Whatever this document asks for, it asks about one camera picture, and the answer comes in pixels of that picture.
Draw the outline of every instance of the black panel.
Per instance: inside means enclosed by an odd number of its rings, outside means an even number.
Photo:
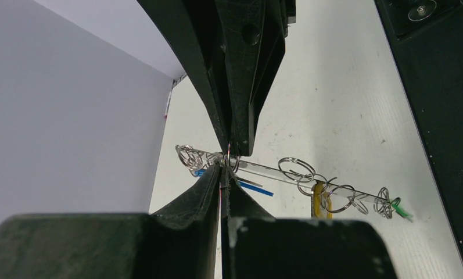
[[[463,257],[463,2],[401,41],[375,2]]]
[[[195,86],[223,152],[250,156],[295,0],[138,0]]]
[[[447,15],[460,5],[460,0],[383,0],[383,8],[388,15],[387,23],[390,23],[391,32],[399,39]],[[410,13],[417,14],[418,8],[421,11],[420,18],[417,21],[411,20]]]
[[[30,214],[0,225],[0,278],[214,278],[220,168],[153,215]]]
[[[365,222],[232,217],[228,226],[228,278],[397,278]]]

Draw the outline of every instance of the wire keychain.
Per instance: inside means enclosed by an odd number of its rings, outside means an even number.
[[[394,211],[409,221],[411,221],[412,218],[412,215],[407,213],[399,206],[401,202],[399,197],[390,199],[389,190],[386,187],[382,187],[378,194],[375,196],[358,191],[351,185],[336,185],[332,183],[332,181],[337,179],[337,177],[327,180],[325,176],[318,174],[310,164],[298,158],[282,158],[278,161],[278,168],[276,169],[257,163],[247,162],[241,160],[240,157],[232,158],[229,156],[229,154],[222,155],[220,153],[201,151],[194,149],[190,145],[177,145],[175,146],[175,149],[178,153],[178,157],[180,158],[180,162],[182,162],[182,164],[190,170],[193,176],[195,176],[195,171],[207,169],[216,160],[220,161],[221,163],[226,160],[226,164],[232,167],[234,173],[243,171],[257,176],[267,177],[273,180],[293,184],[303,195],[306,196],[312,196],[312,192],[315,192],[314,187],[322,187],[321,189],[317,189],[320,207],[331,214],[343,212],[352,206],[360,213],[366,215],[369,213],[369,210],[364,202],[371,202],[374,204],[374,211],[387,219],[392,218],[392,213]],[[301,174],[293,170],[284,170],[282,166],[284,163],[296,164],[306,169],[307,172]],[[330,203],[330,198],[332,195],[347,198],[348,202],[341,208],[332,209],[332,204]]]

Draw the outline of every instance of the gray wall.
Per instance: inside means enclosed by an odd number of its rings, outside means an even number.
[[[184,74],[137,0],[35,1],[175,80]]]
[[[0,0],[0,222],[147,212],[171,83],[31,0]]]

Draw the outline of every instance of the screw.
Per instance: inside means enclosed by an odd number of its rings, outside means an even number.
[[[426,6],[425,5],[419,6],[416,9],[416,11],[418,12],[418,15],[424,16],[426,14]]]

